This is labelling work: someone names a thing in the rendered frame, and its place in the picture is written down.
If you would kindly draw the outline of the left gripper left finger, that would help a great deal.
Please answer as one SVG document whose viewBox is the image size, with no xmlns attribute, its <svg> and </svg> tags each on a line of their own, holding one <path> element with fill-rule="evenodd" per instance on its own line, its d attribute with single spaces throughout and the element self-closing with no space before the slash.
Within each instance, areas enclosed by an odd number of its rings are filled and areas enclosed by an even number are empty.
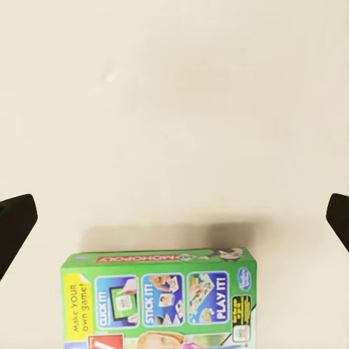
<svg viewBox="0 0 349 349">
<path fill-rule="evenodd" d="M 38 221 L 31 193 L 0 201 L 0 280 Z"/>
</svg>

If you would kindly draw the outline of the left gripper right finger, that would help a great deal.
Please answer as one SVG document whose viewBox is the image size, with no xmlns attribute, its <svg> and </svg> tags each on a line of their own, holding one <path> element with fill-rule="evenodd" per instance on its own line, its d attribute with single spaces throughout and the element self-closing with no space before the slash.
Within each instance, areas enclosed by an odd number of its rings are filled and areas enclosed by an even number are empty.
<svg viewBox="0 0 349 349">
<path fill-rule="evenodd" d="M 331 195 L 326 220 L 349 252 L 349 196 L 339 193 Z"/>
</svg>

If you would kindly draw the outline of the board game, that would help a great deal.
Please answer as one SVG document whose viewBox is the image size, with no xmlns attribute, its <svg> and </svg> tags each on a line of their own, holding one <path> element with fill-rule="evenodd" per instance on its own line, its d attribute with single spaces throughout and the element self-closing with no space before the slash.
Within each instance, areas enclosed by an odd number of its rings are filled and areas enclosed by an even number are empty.
<svg viewBox="0 0 349 349">
<path fill-rule="evenodd" d="M 257 349 L 256 288 L 246 248 L 73 253 L 63 349 Z"/>
</svg>

